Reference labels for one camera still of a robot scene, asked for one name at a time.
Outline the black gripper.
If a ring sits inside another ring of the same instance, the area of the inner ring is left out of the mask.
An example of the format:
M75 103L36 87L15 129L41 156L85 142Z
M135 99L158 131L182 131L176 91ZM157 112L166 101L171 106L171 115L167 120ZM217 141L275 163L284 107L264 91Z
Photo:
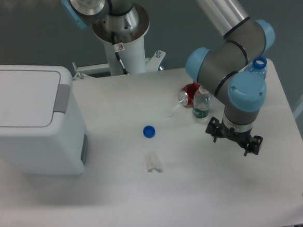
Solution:
M205 129L205 132L213 137L215 143L219 138L227 138L237 143L240 147L244 148L244 157L248 153L259 155L263 137L252 136L253 124L236 125L233 123L221 123L216 117L212 117Z

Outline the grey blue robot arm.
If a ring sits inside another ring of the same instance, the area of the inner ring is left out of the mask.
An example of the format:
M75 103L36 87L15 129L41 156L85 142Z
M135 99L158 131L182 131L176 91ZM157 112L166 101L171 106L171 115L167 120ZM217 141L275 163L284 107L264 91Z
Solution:
M221 120L212 118L206 132L227 138L245 153L259 154L263 138L252 136L253 123L262 107L267 86L258 75L244 71L274 43L274 31L264 20L253 21L237 0L196 0L222 35L216 50L198 48L186 61L186 72L224 104ZM133 0L61 0L79 27L91 26L103 41L112 75L148 71L143 48L131 49L148 31L146 10Z

